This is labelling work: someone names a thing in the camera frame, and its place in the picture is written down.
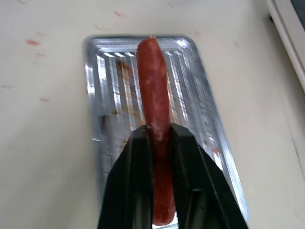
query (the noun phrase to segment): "hot dog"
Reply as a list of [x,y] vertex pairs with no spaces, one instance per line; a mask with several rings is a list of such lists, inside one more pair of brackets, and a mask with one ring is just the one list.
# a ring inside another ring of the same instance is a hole
[[153,223],[169,224],[175,204],[169,158],[170,115],[166,64],[156,38],[143,40],[137,51],[143,112],[152,141],[154,174]]

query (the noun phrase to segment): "table surface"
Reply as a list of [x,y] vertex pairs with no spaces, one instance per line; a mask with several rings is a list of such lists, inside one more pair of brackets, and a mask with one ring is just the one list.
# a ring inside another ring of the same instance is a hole
[[94,229],[82,45],[184,34],[205,65],[251,229],[305,224],[305,95],[264,0],[0,1],[0,228]]

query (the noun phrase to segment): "sauce stain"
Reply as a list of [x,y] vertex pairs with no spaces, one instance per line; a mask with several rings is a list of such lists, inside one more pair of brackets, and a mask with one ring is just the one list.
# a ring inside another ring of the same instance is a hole
[[121,70],[123,79],[132,77],[132,68],[124,61],[116,61],[117,67]]
[[20,3],[21,5],[27,5],[26,2],[23,2],[23,1],[21,1],[21,0],[17,0],[17,2]]
[[101,31],[107,30],[104,26],[95,25],[94,27],[95,27],[96,29],[98,29],[98,30],[101,30]]
[[12,89],[12,86],[11,86],[11,85],[8,85],[8,84],[1,84],[1,88],[4,88],[4,89]]
[[46,57],[46,55],[43,54],[43,53],[41,53],[41,52],[37,52],[37,53],[36,53],[36,56],[39,56],[39,57]]
[[39,45],[41,45],[40,42],[35,41],[35,40],[32,40],[32,39],[26,40],[26,43],[27,43],[28,45],[32,45],[32,46],[39,46]]
[[201,33],[199,31],[195,31],[194,34],[195,34],[196,37],[201,37]]
[[119,11],[115,11],[114,14],[120,18],[123,16],[122,12]]
[[111,112],[111,114],[113,114],[113,115],[118,115],[119,113],[118,113],[117,110],[114,110],[114,111]]
[[43,97],[41,97],[39,100],[44,103],[48,103],[50,101],[49,99]]
[[41,33],[41,32],[36,32],[36,34],[38,35],[38,36],[41,36],[41,37],[46,37],[47,35],[45,35],[45,34],[43,34],[43,33]]
[[216,155],[219,155],[219,150],[217,148],[214,148],[213,153],[216,154]]

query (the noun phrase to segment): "sausage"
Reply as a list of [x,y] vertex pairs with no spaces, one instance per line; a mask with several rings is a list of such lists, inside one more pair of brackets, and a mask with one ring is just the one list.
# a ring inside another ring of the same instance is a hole
[[153,223],[163,226],[175,214],[169,155],[170,115],[166,64],[156,38],[143,40],[137,51],[143,112],[152,142]]
[[153,158],[169,156],[170,112],[165,59],[157,40],[142,41],[137,52],[142,107],[152,139]]

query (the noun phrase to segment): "silver tray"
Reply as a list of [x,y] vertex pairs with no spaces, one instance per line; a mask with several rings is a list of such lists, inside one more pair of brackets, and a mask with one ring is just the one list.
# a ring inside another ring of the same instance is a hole
[[[101,201],[107,175],[131,131],[145,124],[136,61],[144,38],[148,37],[95,37],[85,43]],[[168,69],[171,121],[187,127],[223,171],[247,220],[243,189],[198,50],[187,37],[157,38]],[[166,228],[178,228],[177,219]]]

